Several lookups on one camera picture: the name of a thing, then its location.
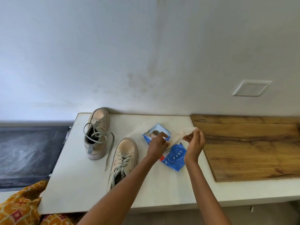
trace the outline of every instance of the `hand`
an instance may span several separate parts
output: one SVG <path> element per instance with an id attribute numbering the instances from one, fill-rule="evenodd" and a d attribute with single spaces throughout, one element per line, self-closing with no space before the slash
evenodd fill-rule
<path id="1" fill-rule="evenodd" d="M 146 157 L 153 159 L 153 162 L 156 162 L 166 150 L 166 147 L 169 146 L 169 143 L 163 138 L 168 137 L 164 132 L 160 132 L 160 134 L 152 138 Z"/>
<path id="2" fill-rule="evenodd" d="M 195 129 L 192 134 L 184 136 L 183 140 L 189 143 L 184 158 L 185 163 L 190 161 L 198 163 L 198 157 L 205 145 L 203 132 L 199 129 Z"/>

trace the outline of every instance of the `person's left hand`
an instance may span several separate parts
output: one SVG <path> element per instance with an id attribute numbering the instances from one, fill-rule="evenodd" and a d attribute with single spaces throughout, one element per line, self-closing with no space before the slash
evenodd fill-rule
<path id="1" fill-rule="evenodd" d="M 163 137 L 168 137 L 167 134 L 164 132 L 160 132 L 160 134 L 152 138 L 148 151 L 147 151 L 147 157 L 153 159 L 154 162 L 156 162 L 163 154 L 163 152 L 166 150 L 166 147 L 169 146 L 169 142 L 167 142 Z"/>

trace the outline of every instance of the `shoelace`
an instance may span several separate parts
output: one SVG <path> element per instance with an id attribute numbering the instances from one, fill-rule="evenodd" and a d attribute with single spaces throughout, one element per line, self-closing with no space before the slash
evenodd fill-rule
<path id="1" fill-rule="evenodd" d="M 119 173 L 121 173 L 122 179 L 127 175 L 124 167 L 128 165 L 129 157 L 131 157 L 131 155 L 121 155 L 121 158 L 119 158 L 119 160 L 121 160 L 121 163 L 115 168 L 114 172 L 112 173 L 114 175 L 114 178 L 112 179 L 112 188 L 115 186 L 115 179 Z"/>
<path id="2" fill-rule="evenodd" d="M 114 145 L 114 143 L 115 143 L 115 136 L 114 136 L 114 134 L 113 134 L 112 132 L 104 132 L 104 133 L 101 133 L 101 132 L 97 132 L 97 131 L 96 131 L 96 127 L 99 127 L 99 126 L 100 126 L 100 123 L 101 123 L 102 121 L 103 121 L 103 118 L 99 119 L 99 120 L 96 121 L 95 123 L 92 123 L 92 122 L 87 123 L 87 124 L 84 126 L 84 128 L 83 128 L 83 132 L 84 132 L 84 135 L 85 135 L 89 140 L 91 140 L 91 141 L 93 141 L 93 142 L 95 142 L 95 143 L 99 143 L 99 144 L 102 144 L 102 143 L 106 142 L 106 140 L 107 140 L 106 135 L 107 135 L 108 133 L 110 133 L 110 134 L 112 135 L 112 143 L 111 143 L 111 145 L 110 145 L 110 149 L 109 149 L 109 151 L 108 151 L 108 156 L 107 156 L 107 158 L 106 158 L 106 164 L 105 164 L 105 170 L 106 170 L 107 162 L 108 162 L 108 157 L 110 156 L 110 152 L 111 152 L 111 150 L 113 149 L 113 145 Z M 92 137 L 92 136 L 96 136 L 96 137 L 98 137 L 98 138 L 100 139 L 101 137 L 104 136 L 104 141 L 97 141 L 97 140 L 94 140 L 94 139 L 90 138 L 90 137 L 86 134 L 86 132 L 85 132 L 85 127 L 86 127 L 87 125 L 92 125 L 92 126 L 93 126 L 94 133 L 91 135 L 91 137 Z"/>

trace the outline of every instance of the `white wipe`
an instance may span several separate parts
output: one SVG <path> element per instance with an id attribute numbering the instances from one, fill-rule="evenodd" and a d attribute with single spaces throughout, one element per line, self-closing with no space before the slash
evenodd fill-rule
<path id="1" fill-rule="evenodd" d="M 197 127 L 187 127 L 180 130 L 179 132 L 172 133 L 169 140 L 170 145 L 167 147 L 167 149 L 171 149 L 173 145 L 179 144 L 184 136 L 190 135 L 196 128 Z"/>

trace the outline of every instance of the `beige sneaker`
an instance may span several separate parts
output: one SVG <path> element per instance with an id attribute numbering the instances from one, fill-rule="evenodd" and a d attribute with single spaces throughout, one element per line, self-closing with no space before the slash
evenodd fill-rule
<path id="1" fill-rule="evenodd" d="M 91 160 L 98 160 L 106 155 L 107 144 L 106 144 L 106 134 L 111 133 L 112 144 L 110 146 L 108 154 L 110 154 L 111 149 L 115 141 L 115 136 L 112 132 L 107 132 L 110 126 L 110 116 L 106 109 L 98 108 L 94 110 L 91 114 L 88 123 L 84 126 L 84 145 L 85 151 L 88 154 L 88 158 Z"/>
<path id="2" fill-rule="evenodd" d="M 139 152 L 135 141 L 129 137 L 123 138 L 115 151 L 107 192 L 135 168 L 138 160 Z"/>

